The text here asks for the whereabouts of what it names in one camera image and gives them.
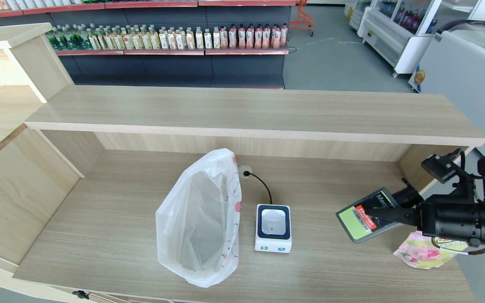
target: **refrigerator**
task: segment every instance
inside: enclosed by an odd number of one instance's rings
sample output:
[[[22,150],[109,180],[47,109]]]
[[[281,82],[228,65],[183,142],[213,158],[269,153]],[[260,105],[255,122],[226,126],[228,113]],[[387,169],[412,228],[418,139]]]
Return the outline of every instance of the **refrigerator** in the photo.
[[[437,28],[457,19],[485,20],[485,0],[373,0],[357,34],[398,77],[413,72]]]
[[[485,134],[485,21],[441,27],[409,83],[420,93],[444,94]],[[485,144],[479,150],[485,154]]]

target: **robotic arm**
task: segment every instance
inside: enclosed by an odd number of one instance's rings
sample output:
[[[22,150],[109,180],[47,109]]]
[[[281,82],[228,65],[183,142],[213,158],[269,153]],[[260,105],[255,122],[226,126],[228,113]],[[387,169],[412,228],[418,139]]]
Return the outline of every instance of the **robotic arm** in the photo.
[[[453,161],[458,155],[460,165]],[[459,181],[453,183],[454,190],[450,194],[434,194],[426,200],[406,182],[406,188],[392,194],[399,207],[366,207],[365,214],[416,226],[424,236],[466,241],[472,247],[485,245],[485,157],[477,163],[479,176],[465,171],[463,149],[445,156],[432,155],[422,162],[422,167],[442,184],[454,176],[458,176]],[[483,182],[483,199],[475,191],[475,179]],[[485,249],[470,254],[477,255],[477,252],[485,253]]]

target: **plastic bag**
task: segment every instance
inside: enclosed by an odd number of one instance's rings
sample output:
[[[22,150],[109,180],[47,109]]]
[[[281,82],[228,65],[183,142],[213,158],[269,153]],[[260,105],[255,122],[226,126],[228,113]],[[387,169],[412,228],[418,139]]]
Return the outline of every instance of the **plastic bag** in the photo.
[[[235,155],[217,149],[188,167],[156,211],[158,262],[209,287],[239,264],[241,188]]]
[[[451,250],[462,251],[467,248],[467,244],[462,241],[439,238],[435,238],[435,241],[439,246]],[[457,255],[457,253],[433,246],[432,239],[423,236],[421,231],[410,233],[393,254],[410,267],[423,269],[439,267]]]

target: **bottle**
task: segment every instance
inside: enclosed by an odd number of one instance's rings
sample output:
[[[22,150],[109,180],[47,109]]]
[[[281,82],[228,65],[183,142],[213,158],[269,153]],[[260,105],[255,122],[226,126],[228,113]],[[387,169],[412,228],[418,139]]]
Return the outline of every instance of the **bottle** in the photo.
[[[108,48],[108,44],[106,43],[106,37],[104,37],[102,29],[100,29],[100,27],[96,29],[96,37],[99,40],[100,47],[103,50],[108,50],[109,48]]]
[[[246,48],[246,32],[242,23],[239,26],[239,48]]]
[[[168,44],[170,50],[177,50],[177,40],[175,39],[175,33],[171,29],[168,29]]]
[[[57,27],[52,27],[52,30],[46,33],[46,36],[48,37],[48,41],[50,42],[50,45],[54,50],[59,50],[60,49],[60,44],[56,38],[56,31]]]
[[[227,31],[225,27],[220,28],[220,48],[227,48]]]
[[[192,29],[190,27],[187,28],[187,46],[189,50],[194,50],[196,48],[194,34],[192,34]]]
[[[254,48],[254,27],[251,23],[246,30],[246,48]]]
[[[158,38],[158,33],[155,31],[154,25],[149,27],[149,32],[151,33],[151,46],[153,50],[159,50],[161,47],[160,38]]]
[[[142,37],[142,43],[143,43],[143,48],[146,50],[152,50],[152,43],[151,43],[151,33],[147,31],[146,27],[141,28],[141,37]]]
[[[89,41],[89,34],[85,30],[85,25],[80,25],[78,29],[83,48],[85,48],[86,50],[92,50],[93,46],[91,45],[91,41]]]
[[[87,34],[89,37],[89,42],[91,43],[91,46],[93,47],[93,50],[100,50],[100,44],[98,38],[94,35],[92,29],[87,29]]]
[[[281,36],[281,30],[275,25],[274,28],[273,28],[273,32],[272,32],[272,40],[271,40],[271,44],[273,45],[273,48],[275,50],[279,49],[280,48],[280,36]]]
[[[115,41],[115,46],[118,50],[125,49],[125,41],[123,41],[123,35],[121,34],[121,28],[112,27],[113,40]]]
[[[52,27],[52,30],[56,37],[57,42],[59,42],[59,49],[68,50],[69,43],[67,42],[67,38],[65,38],[65,33],[63,33],[63,29],[61,25],[58,25],[57,27]]]
[[[404,12],[405,12],[405,3],[402,2],[400,5],[400,8],[398,8],[398,12],[396,13],[396,16],[394,17],[394,22],[400,24],[400,21],[402,21],[402,18],[404,17]]]
[[[218,27],[215,27],[212,33],[212,44],[214,48],[220,48],[220,32],[218,31]]]
[[[409,6],[409,10],[404,13],[404,16],[402,18],[402,21],[400,22],[400,25],[402,27],[405,27],[409,21],[410,16],[413,14],[413,6]]]
[[[263,29],[263,42],[261,43],[261,48],[268,49],[271,45],[271,28],[268,24],[265,25]]]
[[[71,33],[69,33],[67,27],[63,27],[63,36],[65,36],[65,40],[67,42],[67,50],[75,50],[77,47],[74,45],[71,39]]]
[[[212,38],[208,29],[205,29],[205,34],[203,37],[205,38],[205,48],[208,50],[212,49]]]
[[[435,28],[435,25],[437,25],[437,14],[435,14],[435,16],[433,17],[433,20],[431,21],[431,23],[429,23],[429,27],[426,33],[432,33],[433,29]]]
[[[229,48],[235,49],[237,48],[237,29],[235,28],[235,24],[232,24],[229,28]]]
[[[180,29],[175,30],[175,42],[177,42],[177,49],[178,50],[184,49],[183,35],[181,34]]]
[[[132,43],[132,35],[131,32],[129,31],[129,25],[128,27],[123,27],[121,29],[121,32],[123,33],[123,42],[125,42],[125,48],[127,50],[133,50],[134,49],[134,43]]]
[[[254,48],[261,48],[261,43],[263,41],[263,29],[261,29],[261,24],[256,27],[256,42],[254,43]]]
[[[185,32],[185,30],[183,29],[183,27],[179,27],[179,32],[181,33],[181,36],[183,37],[183,46],[185,46],[185,48],[188,46],[188,43],[187,43],[187,32]]]
[[[198,50],[204,49],[204,42],[203,42],[203,33],[200,27],[196,27],[196,48]]]
[[[33,1],[33,0],[25,0],[25,5],[29,9],[31,9],[31,8],[37,8],[37,6],[35,5],[35,1]]]
[[[160,45],[162,46],[162,49],[169,50],[168,37],[163,29],[160,29],[160,34],[158,35],[158,38],[160,39]]]
[[[134,44],[134,48],[136,48],[137,50],[142,50],[143,40],[141,38],[140,33],[136,32],[135,27],[131,29],[131,37],[132,37],[132,43]]]
[[[280,30],[280,46],[287,44],[287,23],[284,23]]]
[[[7,0],[8,6],[10,7],[11,10],[13,11],[19,11],[20,8],[18,6],[18,3],[16,3],[16,0]]]
[[[106,45],[110,50],[116,50],[117,45],[115,44],[115,40],[113,39],[113,35],[110,32],[109,27],[104,29],[104,39],[106,39]]]

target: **gray floor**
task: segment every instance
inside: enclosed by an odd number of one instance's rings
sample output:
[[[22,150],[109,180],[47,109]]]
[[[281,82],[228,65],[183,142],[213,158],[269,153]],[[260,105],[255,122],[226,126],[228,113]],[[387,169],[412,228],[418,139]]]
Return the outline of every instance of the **gray floor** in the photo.
[[[407,77],[392,77],[392,67],[348,25],[343,7],[305,8],[315,21],[314,36],[293,29],[289,46],[297,50],[285,58],[285,88],[291,90],[355,90],[369,92],[412,92]],[[467,166],[474,167],[476,159]],[[434,186],[427,194],[450,192]],[[479,302],[485,303],[485,255],[459,256],[458,262]],[[52,303],[0,288],[0,303]]]
[[[406,77],[392,77],[392,66],[362,39],[343,15],[342,6],[304,8],[314,20],[314,36],[292,29],[283,79],[289,90],[411,92]],[[291,10],[296,17],[296,8]]]

